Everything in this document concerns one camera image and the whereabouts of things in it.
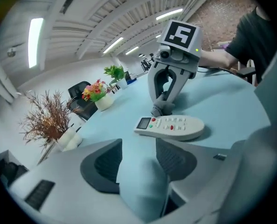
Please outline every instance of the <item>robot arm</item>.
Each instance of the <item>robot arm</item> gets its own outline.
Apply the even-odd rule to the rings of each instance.
[[[149,93],[155,102],[172,79],[164,100],[172,103],[188,79],[193,79],[201,56],[201,29],[195,25],[170,20],[161,37],[159,50],[148,73]]]

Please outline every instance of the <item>desk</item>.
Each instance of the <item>desk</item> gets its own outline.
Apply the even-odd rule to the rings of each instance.
[[[254,89],[224,71],[211,75],[198,72],[175,100],[173,113],[195,116],[205,123],[203,135],[190,143],[229,149],[234,142],[270,124]],[[123,160],[117,177],[120,195],[138,217],[149,222],[159,217],[168,184],[156,159],[155,139],[133,132],[140,117],[150,116],[152,101],[147,76],[138,78],[114,99],[109,109],[97,111],[79,130],[89,141],[81,146],[123,139]]]

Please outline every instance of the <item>fluorescent light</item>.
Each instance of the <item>fluorescent light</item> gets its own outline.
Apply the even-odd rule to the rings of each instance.
[[[166,14],[163,14],[163,15],[157,17],[156,20],[159,20],[159,19],[164,18],[166,16],[169,16],[169,15],[172,15],[172,14],[175,14],[175,13],[179,13],[179,12],[182,12],[182,11],[183,11],[183,8],[180,8],[180,9],[175,10],[175,11],[171,11],[169,13],[166,13]]]
[[[110,49],[113,48],[114,45],[116,45],[119,41],[123,40],[123,37],[120,37],[118,40],[116,40],[112,45],[108,47],[103,53],[107,53]]]
[[[28,66],[29,68],[37,65],[37,47],[39,34],[43,18],[35,18],[31,20],[30,30],[28,32]]]
[[[130,50],[130,51],[128,51],[128,52],[126,52],[125,53],[125,55],[128,55],[129,53],[131,53],[131,52],[133,52],[134,50],[136,50],[136,49],[138,49],[139,47],[135,47],[135,48],[133,48],[132,50]]]

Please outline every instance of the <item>remote control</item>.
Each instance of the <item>remote control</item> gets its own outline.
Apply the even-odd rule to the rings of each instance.
[[[200,119],[186,115],[169,115],[160,117],[142,117],[134,132],[163,139],[191,140],[199,137],[204,130]]]

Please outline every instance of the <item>ceiling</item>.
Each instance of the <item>ceiling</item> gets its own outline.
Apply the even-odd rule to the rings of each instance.
[[[38,44],[41,72],[59,58],[78,61],[101,57],[118,38],[111,55],[125,53],[155,39],[167,19],[187,21],[205,0],[19,0],[0,26],[0,61],[9,76],[28,72],[28,31],[33,18],[44,18]],[[156,17],[184,8],[183,13]],[[16,47],[14,57],[7,50]]]

